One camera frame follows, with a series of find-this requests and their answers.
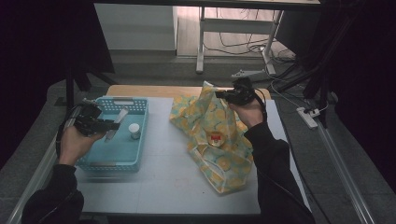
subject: person's left hand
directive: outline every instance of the person's left hand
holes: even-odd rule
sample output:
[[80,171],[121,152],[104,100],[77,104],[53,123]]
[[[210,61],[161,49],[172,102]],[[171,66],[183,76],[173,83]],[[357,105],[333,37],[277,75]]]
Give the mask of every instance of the person's left hand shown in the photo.
[[103,136],[105,133],[96,133],[87,137],[80,133],[75,126],[67,127],[61,140],[59,164],[74,166],[77,160],[91,149],[93,143]]

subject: basket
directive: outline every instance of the basket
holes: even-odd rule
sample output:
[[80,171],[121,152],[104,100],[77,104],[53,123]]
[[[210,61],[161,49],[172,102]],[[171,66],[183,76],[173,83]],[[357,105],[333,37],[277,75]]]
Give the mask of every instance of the basket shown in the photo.
[[[77,162],[81,170],[90,174],[135,173],[139,171],[143,143],[147,129],[149,104],[145,98],[100,97],[96,99],[102,114],[99,119],[116,119],[120,111],[127,107],[120,128],[114,137],[96,141],[91,150]],[[133,139],[128,127],[132,123],[140,126],[140,138]]]

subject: white cup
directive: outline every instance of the white cup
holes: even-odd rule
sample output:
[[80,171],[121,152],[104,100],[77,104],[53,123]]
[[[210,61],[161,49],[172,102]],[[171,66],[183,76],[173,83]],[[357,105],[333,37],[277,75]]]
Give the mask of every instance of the white cup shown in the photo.
[[129,125],[129,132],[131,132],[131,137],[133,139],[139,139],[140,138],[140,126],[137,123],[133,123]]

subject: white wall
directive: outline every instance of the white wall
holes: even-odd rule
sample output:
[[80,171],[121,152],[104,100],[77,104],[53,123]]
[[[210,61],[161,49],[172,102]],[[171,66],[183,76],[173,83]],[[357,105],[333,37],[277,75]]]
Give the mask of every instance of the white wall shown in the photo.
[[109,49],[177,48],[177,8],[95,4]]

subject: wooden floor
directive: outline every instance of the wooden floor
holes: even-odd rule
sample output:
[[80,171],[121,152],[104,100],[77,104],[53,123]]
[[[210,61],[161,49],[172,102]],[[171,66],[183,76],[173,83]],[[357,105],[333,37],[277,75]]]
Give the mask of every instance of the wooden floor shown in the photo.
[[[177,56],[195,57],[197,55],[200,13],[201,9],[199,7],[177,7]],[[273,10],[215,7],[205,9],[206,18],[271,21],[273,14]],[[259,52],[251,52],[248,47],[266,44],[267,38],[268,35],[205,33],[205,56],[261,58],[262,55]],[[285,47],[278,42],[275,42],[272,47],[274,52],[280,52],[282,49],[285,49]]]

